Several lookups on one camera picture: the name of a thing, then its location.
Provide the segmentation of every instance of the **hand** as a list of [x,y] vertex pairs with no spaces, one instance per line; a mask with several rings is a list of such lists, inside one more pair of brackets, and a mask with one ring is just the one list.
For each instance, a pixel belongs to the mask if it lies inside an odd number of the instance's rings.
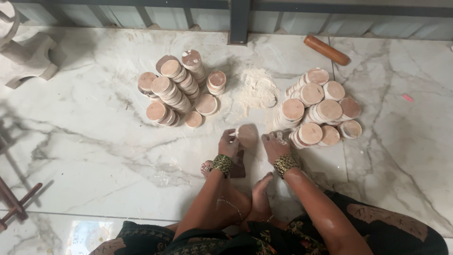
[[283,140],[283,133],[281,131],[272,131],[268,135],[264,134],[261,136],[263,140],[264,149],[267,153],[267,161],[271,165],[283,155],[288,155],[291,153],[289,148],[289,143]]
[[234,128],[225,130],[219,142],[219,154],[228,156],[232,160],[236,157],[239,149],[239,140],[235,136],[230,136],[235,131]]

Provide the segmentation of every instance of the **woman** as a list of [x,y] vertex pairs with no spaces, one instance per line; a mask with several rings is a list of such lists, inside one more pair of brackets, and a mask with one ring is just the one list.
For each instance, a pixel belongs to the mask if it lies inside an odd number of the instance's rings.
[[[239,141],[226,130],[218,156],[201,170],[206,182],[180,223],[167,227],[125,221],[116,239],[91,254],[448,254],[443,238],[411,217],[360,203],[332,191],[320,191],[291,157],[281,132],[263,135],[268,161],[296,193],[306,213],[282,222],[273,217],[267,186],[269,172],[252,190],[252,200],[228,178]],[[229,236],[227,226],[243,232]]]

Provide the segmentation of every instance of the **green bangle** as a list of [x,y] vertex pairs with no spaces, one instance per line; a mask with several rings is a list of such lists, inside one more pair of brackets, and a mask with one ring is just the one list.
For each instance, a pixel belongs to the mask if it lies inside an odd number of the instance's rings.
[[284,173],[293,167],[299,167],[299,164],[291,157],[291,155],[280,156],[274,162],[274,169],[279,173],[282,179]]
[[230,174],[230,171],[233,168],[233,161],[230,159],[230,157],[225,156],[223,154],[219,154],[212,162],[209,171],[211,171],[214,168],[220,170],[225,175],[225,178],[228,178],[228,175]]

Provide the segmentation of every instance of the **woman's left hand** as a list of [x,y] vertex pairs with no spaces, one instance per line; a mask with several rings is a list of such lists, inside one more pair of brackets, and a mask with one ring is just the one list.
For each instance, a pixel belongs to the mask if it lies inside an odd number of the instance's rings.
[[230,134],[233,134],[235,131],[234,128],[225,130],[219,142],[219,154],[228,156],[231,159],[236,157],[239,149],[239,140],[235,136],[230,136]]

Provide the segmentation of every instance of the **pile of white powder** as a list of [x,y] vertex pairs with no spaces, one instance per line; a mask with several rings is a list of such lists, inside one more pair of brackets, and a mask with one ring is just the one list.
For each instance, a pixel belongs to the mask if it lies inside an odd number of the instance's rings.
[[260,109],[275,105],[277,95],[280,93],[271,76],[264,69],[245,69],[241,74],[242,86],[239,102],[244,108],[244,115],[249,109]]

